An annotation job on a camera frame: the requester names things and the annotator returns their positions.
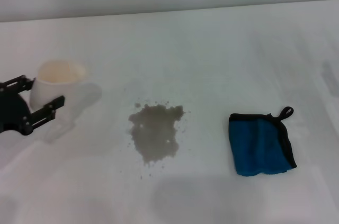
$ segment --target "spill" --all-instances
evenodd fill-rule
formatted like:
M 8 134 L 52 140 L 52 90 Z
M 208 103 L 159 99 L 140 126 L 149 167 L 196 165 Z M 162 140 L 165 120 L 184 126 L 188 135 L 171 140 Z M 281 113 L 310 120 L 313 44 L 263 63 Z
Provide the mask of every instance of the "spill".
M 180 121 L 184 113 L 182 106 L 167 109 L 163 105 L 145 105 L 129 117 L 133 123 L 132 140 L 145 164 L 175 156 L 179 145 L 175 140 L 174 123 Z

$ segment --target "black trim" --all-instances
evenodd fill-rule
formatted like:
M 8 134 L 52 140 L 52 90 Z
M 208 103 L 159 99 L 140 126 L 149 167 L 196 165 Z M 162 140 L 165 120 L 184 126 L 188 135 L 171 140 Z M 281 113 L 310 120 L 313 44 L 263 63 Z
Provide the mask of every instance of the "black trim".
M 271 114 L 231 114 L 228 121 L 253 121 L 257 119 L 266 120 L 272 123 L 278 129 L 278 141 L 284 154 L 284 157 L 291 165 L 292 168 L 296 168 L 297 164 L 295 162 L 292 145 L 290 140 L 288 139 L 287 129 L 285 125 L 281 122 L 281 120 L 290 117 L 293 114 L 293 108 L 287 106 L 285 107 L 278 117 L 273 117 Z

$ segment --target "table surface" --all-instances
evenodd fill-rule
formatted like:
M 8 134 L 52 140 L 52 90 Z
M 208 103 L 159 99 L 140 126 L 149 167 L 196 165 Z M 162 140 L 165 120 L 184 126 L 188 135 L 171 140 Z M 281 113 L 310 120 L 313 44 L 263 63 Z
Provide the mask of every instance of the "table surface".
M 0 135 L 1 224 L 338 223 L 338 12 L 326 1 L 1 23 L 2 81 L 54 58 L 88 67 L 63 117 Z M 145 165 L 129 116 L 167 101 L 185 111 L 179 149 Z M 238 176 L 225 119 L 287 105 L 298 167 Z

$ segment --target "white mug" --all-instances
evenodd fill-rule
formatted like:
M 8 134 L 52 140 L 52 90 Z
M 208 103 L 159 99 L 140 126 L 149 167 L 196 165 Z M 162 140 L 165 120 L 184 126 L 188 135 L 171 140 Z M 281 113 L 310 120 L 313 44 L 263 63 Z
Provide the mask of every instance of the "white mug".
M 45 62 L 38 71 L 30 94 L 30 106 L 33 110 L 59 96 L 65 97 L 65 106 L 72 98 L 76 85 L 86 76 L 84 66 L 68 60 Z

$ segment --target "cloth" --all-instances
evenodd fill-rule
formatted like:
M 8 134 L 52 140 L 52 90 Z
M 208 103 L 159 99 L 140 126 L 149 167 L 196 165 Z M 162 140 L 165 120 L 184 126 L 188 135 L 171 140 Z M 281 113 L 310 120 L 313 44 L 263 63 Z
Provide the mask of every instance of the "cloth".
M 297 167 L 287 129 L 281 122 L 292 114 L 293 108 L 289 106 L 278 117 L 231 114 L 229 142 L 239 175 L 278 174 Z

